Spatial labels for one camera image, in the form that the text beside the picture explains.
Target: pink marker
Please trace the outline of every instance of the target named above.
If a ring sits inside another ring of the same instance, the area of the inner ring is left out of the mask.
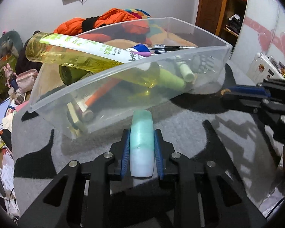
[[[131,51],[131,52],[137,55],[144,56],[144,57],[151,56],[151,52],[143,52],[143,51]]]

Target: pen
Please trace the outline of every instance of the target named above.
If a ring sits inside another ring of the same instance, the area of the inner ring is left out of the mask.
[[[164,47],[150,47],[149,50],[176,51],[176,50],[193,49],[193,48],[196,48],[196,47],[190,47],[190,46],[164,46]]]

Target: clear plastic box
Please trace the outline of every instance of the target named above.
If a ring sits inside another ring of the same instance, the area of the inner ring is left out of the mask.
[[[99,39],[103,43],[108,41],[107,44],[124,49],[136,43],[198,47],[122,64],[69,86],[61,81],[58,65],[43,64],[30,96],[28,111],[36,111],[72,139],[127,118],[133,115],[134,110],[148,109],[192,89],[201,90],[203,85],[218,79],[232,48],[217,36],[172,17],[112,24],[79,37],[95,41]],[[195,78],[191,82],[184,81],[180,62],[189,66],[194,73]],[[137,69],[148,69],[148,77],[151,75],[154,79],[153,87],[123,80]],[[162,77],[162,73],[168,71],[172,79],[167,75]],[[116,79],[120,81],[97,99],[89,108],[89,116],[83,118],[78,109],[79,102]]]

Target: blue cap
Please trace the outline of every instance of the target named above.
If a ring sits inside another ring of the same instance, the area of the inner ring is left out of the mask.
[[[138,45],[135,45],[134,47],[135,50],[137,51],[140,51],[140,52],[150,52],[150,50],[148,49],[147,46],[143,45],[143,44],[138,44]]]

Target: blue gripper pad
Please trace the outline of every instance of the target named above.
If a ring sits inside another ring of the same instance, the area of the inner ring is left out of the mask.
[[[125,148],[122,154],[122,170],[121,170],[122,178],[127,173],[129,158],[130,158],[130,130],[128,130],[127,139],[125,141]]]
[[[255,95],[264,95],[270,97],[270,93],[267,92],[263,87],[253,87],[253,86],[233,86],[228,88],[232,92],[246,93],[246,94],[255,94]]]
[[[154,150],[155,150],[157,175],[159,176],[160,180],[162,180],[163,179],[163,156],[161,154],[159,140],[158,140],[156,131],[154,131]]]

